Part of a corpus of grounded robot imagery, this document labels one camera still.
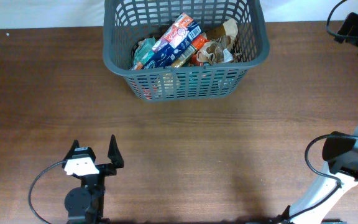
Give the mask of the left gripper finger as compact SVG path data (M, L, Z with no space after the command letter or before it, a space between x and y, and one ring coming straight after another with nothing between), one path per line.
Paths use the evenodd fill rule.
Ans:
M109 143L108 158L111 160L115 169L124 168L124 159L118 149L116 137L113 134L111 135Z
M73 144L71 145L70 150L67 152L66 156L63 158L64 161L67 161L73 157L74 151L76 148L79 148L79 142L78 140L74 140Z

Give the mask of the teal wet wipes pack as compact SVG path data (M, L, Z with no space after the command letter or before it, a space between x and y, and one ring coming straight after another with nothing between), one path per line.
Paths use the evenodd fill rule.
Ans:
M152 47L155 45L156 40L154 37L146 38L138 42L138 48L136 48L134 53L134 62L133 66L135 69L139 69L141 65L145 65L151 57L155 54L152 50Z

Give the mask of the orange pasta package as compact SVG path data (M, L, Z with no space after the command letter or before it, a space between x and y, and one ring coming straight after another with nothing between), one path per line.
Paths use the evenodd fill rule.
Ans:
M201 33L199 36L197 36L197 38L190 44L190 46L170 66L167 66L165 68L180 68L184 66L184 64L191 58L191 56L197 53L197 51L200 48L202 48L202 46L207 42L206 37L204 35L205 33ZM157 99L157 98L164 98L164 97L166 98L174 97L174 95L173 96L165 96L164 94L158 95L155 92L155 81L158 77L161 77L164 74L166 73L163 73L161 75L157 75L157 74L151 75L150 76L151 84L146 84L145 81L142 82L142 91L147 100L152 100L154 98ZM175 92L175 94L182 97L185 94L185 76L184 74L181 75L172 74L172 75L175 78L178 78L181 83L181 87Z

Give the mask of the blue Kleenex tissue pack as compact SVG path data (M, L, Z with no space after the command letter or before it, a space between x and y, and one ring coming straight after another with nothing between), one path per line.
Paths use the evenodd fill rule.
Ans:
M155 54L151 59L145 65L141 65L139 69L135 69L132 65L131 70L170 66L200 34L199 24L187 14L180 14L164 35L156 40L152 47Z

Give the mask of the beige chocolate snack bag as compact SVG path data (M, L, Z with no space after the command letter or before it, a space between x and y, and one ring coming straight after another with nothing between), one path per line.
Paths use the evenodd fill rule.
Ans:
M237 22L233 18L207 31L204 35L207 42L197 51L198 58L207 59L208 65L233 62L239 55L234 53L238 31Z

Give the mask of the beige paper pouch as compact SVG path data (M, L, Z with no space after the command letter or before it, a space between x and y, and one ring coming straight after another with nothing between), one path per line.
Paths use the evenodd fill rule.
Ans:
M155 92L158 95L173 96L180 87L179 79L175 78L171 73L166 73L155 81Z

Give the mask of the green Nescafe coffee bag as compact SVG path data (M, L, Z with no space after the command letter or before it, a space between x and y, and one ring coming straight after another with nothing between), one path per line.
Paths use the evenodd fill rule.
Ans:
M185 67L203 67L208 65L208 60L205 58L198 58L198 54L194 54L191 58L185 63ZM192 71L189 77L189 88L195 88L198 84L200 71Z

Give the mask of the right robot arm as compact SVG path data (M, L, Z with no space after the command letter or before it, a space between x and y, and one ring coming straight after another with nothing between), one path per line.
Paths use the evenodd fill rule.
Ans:
M321 171L310 163L312 146L325 140ZM277 223L322 223L340 198L358 185L358 126L354 134L333 132L312 140L305 149L305 162L317 175L305 194L288 206Z

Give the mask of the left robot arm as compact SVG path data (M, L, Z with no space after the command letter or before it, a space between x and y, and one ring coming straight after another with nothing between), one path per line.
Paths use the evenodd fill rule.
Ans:
M67 175L81 180L81 185L70 190L64 206L68 212L68 223L103 224L110 223L104 217L105 178L115 176L124 167L124 159L118 149L115 135L111 136L106 164L96 164L91 147L80 147L77 140L63 159L62 168Z

